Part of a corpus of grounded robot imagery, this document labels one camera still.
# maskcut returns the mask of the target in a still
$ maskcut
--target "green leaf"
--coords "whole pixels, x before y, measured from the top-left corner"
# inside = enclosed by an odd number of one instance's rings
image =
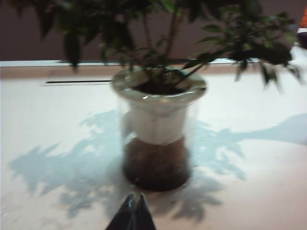
[[[60,10],[56,16],[56,29],[61,33],[67,33],[73,27],[73,19],[70,14],[64,10]]]
[[[108,53],[109,53],[109,50],[106,47],[102,48],[100,51],[100,58],[105,65],[107,65]]]
[[[175,4],[173,3],[172,0],[161,0],[161,2],[163,3],[163,5],[165,6],[165,8],[170,11],[170,12],[174,12],[175,10]]]
[[[287,19],[288,18],[288,13],[283,11],[283,12],[277,14],[276,16],[279,17],[279,18]]]
[[[266,48],[263,45],[250,43],[251,50],[235,51],[230,55],[230,59],[236,61],[243,61],[248,58],[264,59],[273,65],[283,64],[292,59],[289,49],[281,44],[275,42],[272,48]]]
[[[191,60],[189,61],[182,69],[189,69],[201,63],[200,60]]]
[[[85,38],[84,38],[84,44],[89,44],[99,33],[99,21],[93,20],[89,26],[87,27]]]
[[[246,14],[253,21],[258,21],[262,13],[261,6],[256,0],[243,1],[242,10],[243,13]]]
[[[125,47],[133,49],[135,47],[128,26],[124,23],[114,21],[112,18],[104,20],[102,36],[106,45],[115,49]]]
[[[285,32],[284,37],[290,43],[294,43],[296,41],[295,34],[290,31]]]
[[[53,13],[45,13],[40,16],[41,39],[43,40],[53,26]]]
[[[68,61],[72,64],[74,69],[76,69],[80,62],[81,51],[79,38],[75,33],[69,32],[65,35],[64,50]]]
[[[202,40],[198,41],[197,44],[207,41],[222,41],[222,38],[217,36],[205,37]]]
[[[71,11],[73,9],[73,3],[69,1],[60,1],[58,5],[66,11]]]
[[[219,33],[219,32],[222,31],[222,29],[219,26],[214,25],[214,24],[204,26],[202,28],[202,30],[205,30],[205,31],[208,31],[208,32],[215,32],[215,33]]]
[[[227,6],[227,7],[223,8],[223,12],[224,13],[239,13],[240,9],[239,9],[238,6],[232,5],[232,6]]]
[[[221,12],[219,10],[221,4],[218,1],[206,1],[207,8],[213,17],[217,20],[221,19]]]
[[[194,0],[190,3],[189,8],[189,23],[194,22],[198,16],[201,15],[201,5],[200,2],[197,0]]]
[[[191,53],[191,54],[188,56],[188,58],[189,58],[189,59],[194,59],[194,57],[195,57],[196,55],[199,55],[199,54],[201,54],[201,53],[202,53],[201,51],[197,51],[197,52]]]
[[[156,55],[157,52],[155,50],[151,50],[149,51],[148,53],[146,53],[144,56],[143,56],[143,59],[147,59],[147,58],[150,58],[152,57],[153,55]]]
[[[262,39],[265,47],[267,47],[267,48],[273,47],[273,41],[267,34],[263,34],[261,36],[261,39]]]
[[[197,57],[197,60],[199,60],[202,64],[207,64],[215,60],[215,56],[210,53],[203,53]]]
[[[260,66],[261,66],[262,76],[263,76],[263,79],[264,79],[264,84],[267,85],[269,83],[270,76],[268,74],[267,69],[265,68],[265,66],[262,63],[260,63]]]
[[[198,18],[202,19],[202,20],[208,20],[208,16],[206,15],[206,13],[204,12],[204,10],[202,9],[201,6],[199,8],[199,16],[198,16]]]

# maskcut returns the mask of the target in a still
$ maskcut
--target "orange object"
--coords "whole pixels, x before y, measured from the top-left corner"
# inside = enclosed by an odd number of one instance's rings
[[[299,28],[307,28],[307,6],[305,8],[304,15],[301,24],[299,25]]]

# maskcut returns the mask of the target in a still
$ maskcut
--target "bonsai tree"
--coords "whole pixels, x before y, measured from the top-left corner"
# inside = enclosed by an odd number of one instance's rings
[[[289,65],[291,54],[280,38],[294,41],[293,20],[287,13],[264,15],[256,0],[9,0],[19,14],[34,7],[44,38],[54,28],[64,35],[64,50],[74,68],[81,60],[82,47],[94,38],[101,40],[103,62],[118,57],[122,65],[140,66],[148,81],[138,86],[143,92],[176,93],[176,86],[216,58],[230,58],[238,63],[237,77],[253,58],[259,59],[265,84],[277,82],[275,65],[282,64],[299,78]],[[169,30],[158,41],[151,39],[148,15],[171,14]],[[210,35],[200,41],[203,49],[181,70],[168,68],[170,53],[180,24],[201,19]],[[135,44],[129,24],[141,20],[147,45]]]

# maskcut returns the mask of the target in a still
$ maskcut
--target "plant stem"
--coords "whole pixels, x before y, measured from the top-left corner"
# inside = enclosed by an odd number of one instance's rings
[[[127,54],[128,56],[132,59],[132,60],[135,60],[136,63],[143,69],[143,71],[145,72],[145,74],[147,75],[147,77],[149,78],[149,80],[152,79],[152,73],[151,71],[149,71],[145,64],[143,63],[143,61],[141,59],[139,59],[135,53],[133,52],[133,50],[130,50],[130,49],[127,49]]]
[[[177,13],[178,13],[178,6],[175,4],[174,12],[172,15],[171,25],[169,28],[169,34],[166,41],[166,48],[165,48],[165,56],[168,57],[169,54],[172,51],[174,39],[177,34],[177,29],[179,26],[179,23],[177,23]]]
[[[185,79],[187,79],[189,76],[191,76],[193,73],[195,73],[196,71],[198,71],[201,67],[203,67],[204,64],[201,64],[199,66],[197,66],[194,70],[192,70],[190,73],[188,73],[187,75],[185,75],[182,79],[180,79],[179,81],[177,81],[174,86],[178,85],[179,83],[183,82]]]
[[[143,21],[143,26],[144,26],[144,30],[145,30],[147,46],[148,46],[148,48],[151,49],[153,47],[153,44],[152,44],[152,40],[150,38],[149,27],[148,27],[148,19],[147,19],[147,15],[146,15],[145,12],[142,14],[142,21]]]

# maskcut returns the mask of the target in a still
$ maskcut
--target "potted plant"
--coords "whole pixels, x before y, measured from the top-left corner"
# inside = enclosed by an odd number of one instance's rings
[[[285,12],[266,16],[256,0],[10,0],[19,13],[33,6],[42,37],[55,28],[64,35],[67,59],[74,68],[81,59],[81,41],[100,37],[102,61],[118,57],[126,67],[112,87],[121,98],[125,175],[152,190],[169,190],[190,175],[195,101],[206,90],[195,74],[216,58],[237,62],[237,76],[259,60],[264,83],[277,82],[275,65],[289,65],[291,55],[280,39],[293,42],[293,20]],[[168,13],[170,26],[158,41],[151,39],[148,15]],[[183,20],[203,19],[209,36],[199,54],[181,68],[170,66],[170,53]],[[130,22],[142,20],[147,45],[135,44]]]

